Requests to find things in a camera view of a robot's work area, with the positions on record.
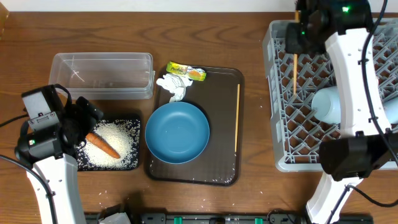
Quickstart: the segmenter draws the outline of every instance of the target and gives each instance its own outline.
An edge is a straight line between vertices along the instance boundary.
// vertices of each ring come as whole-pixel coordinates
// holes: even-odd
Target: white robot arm
[[[373,27],[369,4],[365,4],[364,1],[298,1],[297,8],[305,12],[302,12],[300,24],[290,25],[291,29],[288,27],[287,36],[290,31],[299,35],[305,34],[305,37],[290,36],[292,38],[287,40],[287,51],[326,51],[329,54],[341,99],[341,138],[351,139],[351,143],[357,143],[355,138],[362,138],[359,144],[352,145],[353,148],[344,151],[347,154],[355,154],[354,148],[357,147],[356,149],[363,151],[358,157],[333,156],[333,151],[335,154],[340,152],[336,147],[333,148],[336,144],[328,145],[328,154],[320,154],[322,167],[334,176],[323,173],[313,197],[306,204],[306,211],[312,223],[333,223],[340,219],[340,211],[351,193],[347,191],[346,186],[357,186],[373,169],[379,168],[379,164],[372,159],[380,159],[381,164],[386,161],[385,157],[381,159],[380,155],[372,157],[374,154],[367,153],[368,150],[379,149],[369,148],[366,140],[364,141],[364,136],[378,136],[379,131],[370,119],[368,99],[363,85],[363,52],[366,53],[369,94],[377,122],[384,134],[391,128],[391,124],[386,118],[379,96],[372,39],[368,48],[363,49],[369,30]],[[339,146],[351,147],[349,144]]]
[[[86,223],[78,190],[75,158],[67,154],[59,159],[48,157],[36,162],[32,170],[45,180],[53,192],[52,200],[58,224]],[[53,224],[49,200],[42,184],[29,172],[27,176],[35,190],[42,223]]]

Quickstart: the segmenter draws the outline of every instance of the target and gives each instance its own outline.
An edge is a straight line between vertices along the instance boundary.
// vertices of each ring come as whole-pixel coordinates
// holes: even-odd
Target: yellow wrapper
[[[206,78],[206,72],[203,69],[192,68],[188,65],[180,65],[175,62],[169,62],[167,64],[166,71],[196,81],[203,81]]]

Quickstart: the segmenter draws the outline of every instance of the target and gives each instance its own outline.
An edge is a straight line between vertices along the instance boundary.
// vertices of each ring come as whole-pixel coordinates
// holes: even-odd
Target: black tray
[[[134,124],[132,125],[133,127],[139,126],[139,133],[136,135],[130,137],[138,137],[138,142],[137,144],[133,144],[131,147],[136,148],[136,151],[132,152],[132,157],[129,159],[128,163],[126,166],[124,166],[121,169],[108,169],[106,167],[99,167],[99,166],[93,166],[93,167],[84,167],[87,163],[89,163],[89,160],[84,156],[83,153],[80,151],[76,152],[76,160],[78,162],[78,171],[121,171],[121,170],[133,170],[138,167],[138,158],[139,158],[139,146],[140,146],[140,134],[142,132],[142,127],[141,127],[141,119],[138,115],[136,114],[122,114],[122,115],[105,115],[104,119],[106,123],[123,123],[125,121],[132,121]]]
[[[205,81],[194,81],[187,88],[183,102],[202,110],[210,125],[210,139],[205,150],[184,164],[168,164],[151,153],[145,164],[149,177],[155,180],[230,186],[238,179],[243,125],[244,78],[236,69],[202,68]],[[235,152],[236,100],[239,91],[238,143]],[[173,94],[157,87],[155,110],[168,103]]]

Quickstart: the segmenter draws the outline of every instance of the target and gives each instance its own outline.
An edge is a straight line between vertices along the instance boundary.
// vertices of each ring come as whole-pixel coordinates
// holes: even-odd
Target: chopstick
[[[235,152],[238,147],[238,122],[239,122],[239,94],[241,91],[241,85],[238,84],[238,96],[236,97],[236,125],[235,125]]]
[[[299,21],[299,12],[296,10],[294,14],[294,19],[296,22]],[[293,96],[296,97],[297,92],[297,54],[293,55]]]

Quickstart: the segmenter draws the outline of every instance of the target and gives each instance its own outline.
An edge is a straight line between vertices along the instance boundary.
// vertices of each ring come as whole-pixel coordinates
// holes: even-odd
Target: white cloth
[[[185,96],[187,86],[192,85],[192,83],[193,81],[189,80],[189,78],[174,74],[166,74],[163,78],[158,78],[156,80],[156,84],[174,93],[174,96],[170,99],[170,103],[182,100]]]

